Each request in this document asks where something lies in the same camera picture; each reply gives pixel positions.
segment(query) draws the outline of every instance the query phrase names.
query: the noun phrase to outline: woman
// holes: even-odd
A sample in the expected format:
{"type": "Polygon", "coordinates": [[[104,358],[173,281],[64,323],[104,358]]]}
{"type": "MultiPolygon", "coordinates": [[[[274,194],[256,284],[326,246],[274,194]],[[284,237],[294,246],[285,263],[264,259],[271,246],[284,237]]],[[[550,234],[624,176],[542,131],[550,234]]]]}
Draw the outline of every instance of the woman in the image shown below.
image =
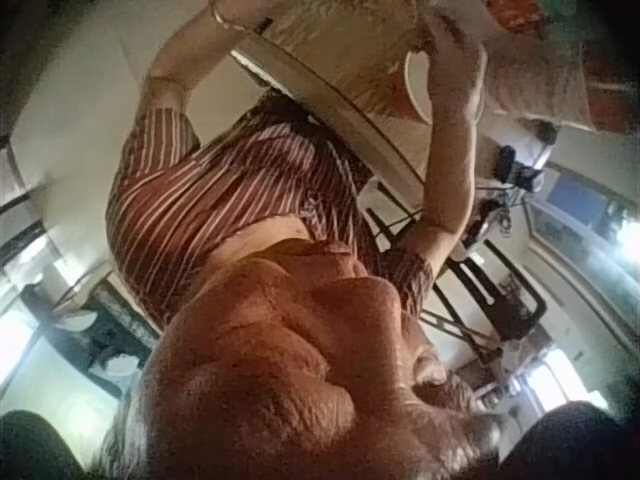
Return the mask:
{"type": "Polygon", "coordinates": [[[123,279],[163,331],[98,471],[150,478],[422,478],[496,439],[418,326],[473,197],[482,48],[437,13],[425,213],[378,253],[371,176],[328,128],[268,94],[202,146],[190,92],[285,0],[215,0],[151,66],[107,212],[123,279]]]}

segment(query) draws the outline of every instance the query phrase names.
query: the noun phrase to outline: red striped blouse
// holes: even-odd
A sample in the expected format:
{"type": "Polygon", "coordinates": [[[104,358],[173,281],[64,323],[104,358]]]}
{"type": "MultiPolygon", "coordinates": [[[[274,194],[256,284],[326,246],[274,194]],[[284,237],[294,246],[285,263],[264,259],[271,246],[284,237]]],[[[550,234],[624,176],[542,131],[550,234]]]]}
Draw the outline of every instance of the red striped blouse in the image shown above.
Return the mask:
{"type": "Polygon", "coordinates": [[[431,268],[411,252],[378,251],[357,206],[371,176],[329,128],[274,92],[204,146],[186,116],[151,110],[124,146],[107,208],[116,267],[163,329],[225,239],[264,219],[294,215],[314,240],[349,245],[416,315],[431,268]]]}

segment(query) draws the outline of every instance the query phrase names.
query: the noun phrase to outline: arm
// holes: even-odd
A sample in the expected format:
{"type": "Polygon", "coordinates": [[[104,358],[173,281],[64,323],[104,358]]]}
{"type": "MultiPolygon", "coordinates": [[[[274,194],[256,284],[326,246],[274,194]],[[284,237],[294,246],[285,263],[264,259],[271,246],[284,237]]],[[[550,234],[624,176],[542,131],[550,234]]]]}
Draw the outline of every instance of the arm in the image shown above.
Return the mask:
{"type": "Polygon", "coordinates": [[[486,54],[446,17],[423,13],[423,48],[431,60],[433,129],[424,212],[399,246],[429,260],[437,273],[460,239],[474,199],[476,118],[486,54]]]}
{"type": "MultiPolygon", "coordinates": [[[[228,22],[248,30],[274,15],[285,0],[209,0],[228,22]]],[[[219,24],[210,7],[196,15],[162,47],[149,68],[138,115],[150,108],[184,112],[193,89],[244,38],[219,24]]]]}

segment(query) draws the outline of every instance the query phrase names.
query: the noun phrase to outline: bracelet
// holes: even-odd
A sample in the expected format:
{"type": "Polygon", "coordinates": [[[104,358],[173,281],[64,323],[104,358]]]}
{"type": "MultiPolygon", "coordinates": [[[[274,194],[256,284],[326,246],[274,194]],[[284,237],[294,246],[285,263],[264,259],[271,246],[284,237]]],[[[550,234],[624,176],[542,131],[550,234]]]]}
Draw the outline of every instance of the bracelet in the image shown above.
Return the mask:
{"type": "Polygon", "coordinates": [[[218,22],[225,30],[235,30],[237,32],[247,32],[249,30],[247,27],[238,25],[237,23],[233,23],[225,19],[218,11],[215,1],[210,1],[209,5],[211,7],[211,15],[213,16],[215,21],[218,22]]]}

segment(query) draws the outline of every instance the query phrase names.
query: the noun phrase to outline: hair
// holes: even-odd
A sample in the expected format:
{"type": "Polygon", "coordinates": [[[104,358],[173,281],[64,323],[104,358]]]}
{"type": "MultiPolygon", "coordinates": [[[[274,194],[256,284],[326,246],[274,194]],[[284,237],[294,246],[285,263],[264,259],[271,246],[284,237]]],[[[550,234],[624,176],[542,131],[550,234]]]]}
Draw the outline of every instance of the hair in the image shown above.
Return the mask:
{"type": "Polygon", "coordinates": [[[88,479],[131,479],[143,476],[140,426],[131,413],[137,408],[134,388],[128,390],[118,406],[111,428],[87,469],[88,479]]]}

